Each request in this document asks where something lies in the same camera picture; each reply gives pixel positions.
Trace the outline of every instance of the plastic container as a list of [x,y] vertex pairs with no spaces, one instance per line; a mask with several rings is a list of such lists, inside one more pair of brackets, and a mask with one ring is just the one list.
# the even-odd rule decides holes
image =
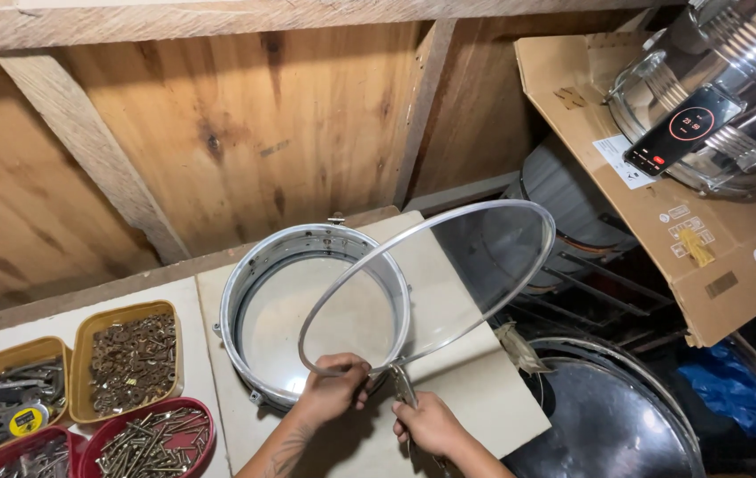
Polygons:
[[[122,413],[120,416],[110,418],[97,432],[91,437],[89,445],[86,447],[83,453],[82,460],[77,470],[78,478],[101,478],[102,473],[100,467],[95,463],[95,460],[100,458],[103,454],[101,451],[109,440],[112,440],[117,434],[121,433],[126,428],[127,422],[135,420],[136,418],[145,418],[149,413],[168,412],[169,410],[177,410],[181,407],[195,408],[203,411],[209,420],[209,440],[207,440],[207,446],[201,452],[201,456],[195,460],[195,464],[192,468],[187,470],[181,475],[181,478],[187,478],[189,476],[200,476],[202,471],[206,467],[206,462],[209,460],[213,449],[215,448],[215,427],[213,424],[212,415],[209,414],[209,409],[203,405],[201,401],[188,397],[169,398],[168,400],[158,401],[147,407],[136,408],[132,412]],[[167,447],[182,447],[187,446],[193,439],[191,434],[178,434],[175,435],[168,443]]]
[[43,446],[50,440],[59,436],[65,436],[65,443],[68,445],[67,457],[67,478],[77,478],[77,468],[85,451],[85,444],[88,442],[82,435],[71,433],[67,428],[62,426],[52,426],[41,429],[32,435],[25,436],[20,440],[0,447],[0,468],[8,462],[20,458],[24,453]]
[[[174,347],[176,353],[176,357],[174,358],[174,373],[176,377],[174,378],[171,388],[164,396],[154,398],[146,404],[134,408],[128,408],[121,413],[115,413],[114,415],[108,415],[107,417],[99,417],[91,402],[91,386],[89,384],[92,379],[89,366],[91,365],[91,357],[94,353],[93,345],[95,332],[106,330],[112,325],[125,324],[133,320],[145,319],[154,314],[171,314],[174,316],[174,333],[176,337],[176,346]],[[74,348],[77,353],[74,354],[74,359],[71,362],[71,382],[68,389],[70,401],[68,402],[68,408],[71,413],[71,418],[73,418],[78,424],[95,424],[102,422],[109,418],[115,418],[126,413],[131,413],[134,410],[157,403],[165,398],[179,397],[183,392],[183,345],[181,340],[180,319],[177,317],[174,306],[167,300],[155,300],[143,304],[128,305],[127,307],[99,312],[94,316],[88,317],[86,320],[83,320],[83,323],[79,324],[79,327],[77,328],[77,337],[74,342]]]
[[[4,351],[0,351],[0,373],[4,372],[8,368],[16,366],[22,366],[29,363],[39,362],[45,359],[62,356],[62,363],[64,366],[65,375],[65,407],[57,411],[56,415],[47,426],[54,424],[70,424],[68,419],[68,409],[70,408],[70,397],[68,392],[68,384],[70,383],[71,372],[69,364],[73,362],[73,353],[65,342],[58,337],[42,337],[41,339],[35,339],[30,342],[21,343]],[[22,440],[22,438],[14,438],[0,444],[0,447],[9,445],[10,443]]]

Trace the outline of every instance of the cardboard box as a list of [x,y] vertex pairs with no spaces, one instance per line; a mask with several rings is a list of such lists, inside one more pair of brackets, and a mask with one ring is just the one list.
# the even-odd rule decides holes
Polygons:
[[[646,38],[522,38],[515,43],[516,58],[529,99],[667,279],[687,321],[688,342],[711,346],[756,316],[756,197],[701,197],[666,175],[648,183],[628,176],[624,169],[630,167],[617,158],[623,139],[613,139],[620,130],[602,100]],[[679,241],[683,228],[698,234],[713,262],[698,266]]]

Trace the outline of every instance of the tan plastic tray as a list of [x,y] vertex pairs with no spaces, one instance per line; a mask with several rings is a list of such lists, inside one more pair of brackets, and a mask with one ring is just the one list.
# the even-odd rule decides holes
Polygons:
[[[176,345],[174,346],[176,353],[174,373],[177,376],[176,380],[171,385],[169,392],[163,397],[153,399],[138,407],[128,408],[121,413],[107,415],[103,418],[99,417],[95,411],[95,407],[91,403],[91,385],[89,384],[92,379],[89,366],[91,365],[91,356],[94,353],[95,332],[106,330],[112,325],[144,319],[152,314],[172,314],[174,316],[174,333],[176,337]],[[68,409],[70,410],[71,418],[78,424],[95,424],[108,418],[115,418],[118,415],[132,412],[165,398],[179,397],[183,392],[183,344],[180,319],[177,317],[177,311],[174,310],[174,306],[167,300],[155,300],[143,304],[128,305],[127,307],[107,310],[90,316],[86,320],[83,320],[83,323],[79,324],[77,328],[74,349],[76,353],[71,361],[71,382],[67,394],[69,398]]]
[[[0,373],[7,368],[14,368],[16,366],[22,366],[29,363],[39,362],[57,355],[62,356],[62,364],[65,368],[65,407],[62,408],[53,418],[48,426],[54,424],[70,424],[68,420],[68,408],[70,401],[68,385],[70,384],[70,367],[69,364],[73,362],[73,353],[65,342],[58,337],[42,337],[41,339],[35,339],[31,342],[21,343],[4,351],[0,351]],[[1,443],[0,447],[4,447],[13,441],[20,440],[23,437],[8,440],[5,443]]]

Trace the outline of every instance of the tape measure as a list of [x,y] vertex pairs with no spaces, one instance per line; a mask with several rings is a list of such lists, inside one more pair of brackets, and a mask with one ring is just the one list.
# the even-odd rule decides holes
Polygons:
[[10,410],[3,416],[3,421],[10,435],[25,436],[46,427],[51,413],[50,407],[36,401]]

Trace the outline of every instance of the hand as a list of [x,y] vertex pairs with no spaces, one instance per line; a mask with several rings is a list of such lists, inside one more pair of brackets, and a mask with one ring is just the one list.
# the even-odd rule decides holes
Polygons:
[[414,409],[400,401],[392,404],[398,419],[392,427],[399,443],[413,434],[414,441],[432,455],[451,458],[459,447],[473,440],[440,397],[432,392],[416,392],[419,407]]
[[368,372],[372,366],[354,354],[322,355],[316,361],[322,368],[338,368],[342,377],[326,377],[310,372],[301,397],[290,413],[296,413],[318,428],[342,415],[352,405],[357,410],[365,407],[372,388]]

